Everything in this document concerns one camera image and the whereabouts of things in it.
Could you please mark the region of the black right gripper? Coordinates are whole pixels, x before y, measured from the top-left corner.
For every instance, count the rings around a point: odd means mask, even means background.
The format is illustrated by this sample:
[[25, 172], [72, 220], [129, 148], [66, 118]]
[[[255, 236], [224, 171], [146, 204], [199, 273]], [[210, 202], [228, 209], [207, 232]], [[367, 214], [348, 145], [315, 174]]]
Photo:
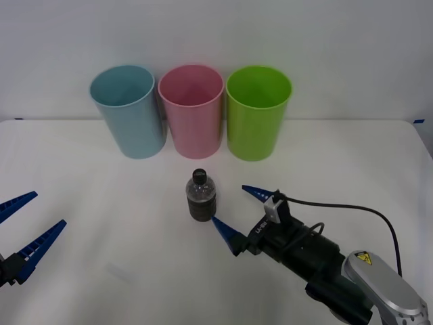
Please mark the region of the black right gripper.
[[[249, 193], [262, 203], [265, 203], [273, 192], [254, 186], [242, 185], [242, 190]], [[264, 253], [283, 265], [302, 265], [300, 245], [291, 251], [282, 252], [283, 248], [304, 232], [304, 224], [296, 218], [291, 218], [289, 226], [276, 224], [262, 217], [252, 228], [248, 237], [228, 226], [217, 217], [211, 218], [215, 228], [229, 247], [234, 256], [245, 250], [253, 255]]]

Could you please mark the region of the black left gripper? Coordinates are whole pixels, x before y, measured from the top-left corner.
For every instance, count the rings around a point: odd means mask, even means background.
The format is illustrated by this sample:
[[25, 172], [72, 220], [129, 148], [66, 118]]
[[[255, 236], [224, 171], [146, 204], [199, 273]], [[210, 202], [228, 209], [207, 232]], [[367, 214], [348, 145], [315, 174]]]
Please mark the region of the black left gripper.
[[[3, 223], [37, 196], [38, 194], [32, 191], [1, 203], [0, 223]], [[23, 284], [27, 281], [36, 269], [39, 261], [55, 242], [66, 225], [66, 221], [61, 220], [20, 251], [10, 255], [7, 259], [5, 259], [3, 255], [0, 255], [0, 287], [6, 283], [13, 285], [15, 282]]]

